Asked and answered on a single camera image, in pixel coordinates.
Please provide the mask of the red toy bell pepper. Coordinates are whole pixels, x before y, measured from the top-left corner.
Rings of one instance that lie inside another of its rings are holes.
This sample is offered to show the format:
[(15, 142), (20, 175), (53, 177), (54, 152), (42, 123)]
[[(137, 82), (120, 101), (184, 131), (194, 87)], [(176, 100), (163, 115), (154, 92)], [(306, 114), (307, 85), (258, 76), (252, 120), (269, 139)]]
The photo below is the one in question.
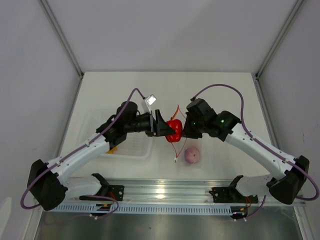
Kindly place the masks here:
[(165, 138), (169, 143), (177, 143), (182, 138), (183, 125), (179, 119), (173, 119), (166, 122), (171, 127), (175, 134), (167, 135)]

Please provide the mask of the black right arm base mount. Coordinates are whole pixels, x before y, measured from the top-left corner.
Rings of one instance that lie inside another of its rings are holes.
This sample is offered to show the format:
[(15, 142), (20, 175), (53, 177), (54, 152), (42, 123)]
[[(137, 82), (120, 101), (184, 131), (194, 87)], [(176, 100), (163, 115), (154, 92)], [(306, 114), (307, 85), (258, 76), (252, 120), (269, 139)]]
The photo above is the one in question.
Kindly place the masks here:
[(209, 194), (213, 198), (214, 203), (221, 204), (257, 204), (259, 199), (257, 196), (243, 196), (235, 188), (231, 187), (212, 187)]

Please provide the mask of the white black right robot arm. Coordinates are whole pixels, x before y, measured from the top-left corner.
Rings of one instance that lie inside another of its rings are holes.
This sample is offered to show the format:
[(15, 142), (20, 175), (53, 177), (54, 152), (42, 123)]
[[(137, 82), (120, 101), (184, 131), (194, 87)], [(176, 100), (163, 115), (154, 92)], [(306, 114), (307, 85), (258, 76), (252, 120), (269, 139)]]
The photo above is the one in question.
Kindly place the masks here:
[(306, 157), (294, 157), (251, 136), (237, 116), (225, 110), (216, 113), (204, 99), (193, 98), (186, 109), (184, 137), (199, 139), (208, 134), (243, 151), (268, 171), (268, 175), (235, 177), (228, 189), (232, 201), (239, 202), (253, 195), (270, 195), (290, 205), (297, 199), (309, 171), (310, 161)]

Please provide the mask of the purple toy onion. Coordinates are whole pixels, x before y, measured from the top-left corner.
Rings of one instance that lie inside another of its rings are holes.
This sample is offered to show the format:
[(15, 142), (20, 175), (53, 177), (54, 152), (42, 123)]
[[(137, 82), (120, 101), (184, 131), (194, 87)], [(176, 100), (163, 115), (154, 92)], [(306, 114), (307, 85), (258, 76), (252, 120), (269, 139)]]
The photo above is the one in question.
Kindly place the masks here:
[(191, 146), (184, 151), (184, 160), (189, 164), (196, 164), (200, 161), (201, 154), (197, 147)]

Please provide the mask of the orange toy croissant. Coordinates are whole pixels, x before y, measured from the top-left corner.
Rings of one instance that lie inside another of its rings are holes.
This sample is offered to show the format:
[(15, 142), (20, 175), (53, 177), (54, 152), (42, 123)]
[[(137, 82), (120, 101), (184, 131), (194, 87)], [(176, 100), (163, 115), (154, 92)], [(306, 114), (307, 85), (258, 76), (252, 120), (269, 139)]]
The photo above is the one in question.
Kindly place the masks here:
[(114, 148), (110, 149), (109, 151), (107, 151), (106, 154), (114, 154), (117, 150), (118, 150), (118, 148), (114, 147)]

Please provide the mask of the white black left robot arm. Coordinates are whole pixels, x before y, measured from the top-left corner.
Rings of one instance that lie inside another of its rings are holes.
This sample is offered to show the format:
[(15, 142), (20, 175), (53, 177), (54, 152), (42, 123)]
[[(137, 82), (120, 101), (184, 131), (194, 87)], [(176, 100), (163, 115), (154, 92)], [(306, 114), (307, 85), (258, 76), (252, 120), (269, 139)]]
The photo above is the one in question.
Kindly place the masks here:
[(171, 136), (176, 132), (165, 122), (159, 110), (138, 113), (132, 101), (123, 102), (105, 123), (98, 127), (82, 145), (70, 153), (48, 162), (41, 159), (31, 165), (27, 191), (45, 211), (59, 206), (65, 199), (112, 201), (110, 184), (99, 173), (71, 179), (89, 161), (114, 149), (130, 133), (144, 132), (149, 137)]

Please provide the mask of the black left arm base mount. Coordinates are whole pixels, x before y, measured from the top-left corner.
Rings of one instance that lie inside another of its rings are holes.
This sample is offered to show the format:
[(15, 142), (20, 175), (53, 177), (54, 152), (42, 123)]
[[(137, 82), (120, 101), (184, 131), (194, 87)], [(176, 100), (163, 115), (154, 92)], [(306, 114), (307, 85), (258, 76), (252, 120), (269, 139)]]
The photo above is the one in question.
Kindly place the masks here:
[(124, 185), (102, 186), (101, 189), (95, 195), (82, 195), (79, 197), (79, 199), (81, 201), (107, 201), (107, 199), (101, 198), (107, 197), (121, 202), (124, 197), (124, 190)]

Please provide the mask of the clear zip bag orange zipper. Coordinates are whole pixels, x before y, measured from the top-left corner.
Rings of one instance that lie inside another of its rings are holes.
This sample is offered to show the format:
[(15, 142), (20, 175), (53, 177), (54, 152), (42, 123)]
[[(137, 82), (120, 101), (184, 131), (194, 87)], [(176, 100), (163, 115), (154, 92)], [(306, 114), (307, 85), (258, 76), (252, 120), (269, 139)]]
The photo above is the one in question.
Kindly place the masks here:
[[(169, 120), (179, 119), (182, 122), (182, 128), (183, 123), (186, 120), (186, 115), (182, 113), (180, 106), (177, 105), (176, 110), (174, 114), (171, 116)], [(170, 143), (173, 147), (174, 151), (174, 164), (177, 165), (179, 168), (193, 168), (193, 169), (199, 169), (202, 166), (202, 156), (201, 156), (201, 149), (200, 145), (191, 138), (186, 138), (181, 135), (181, 139), (179, 142)], [(200, 161), (195, 164), (189, 164), (185, 161), (184, 152), (189, 147), (196, 147), (200, 151)]]

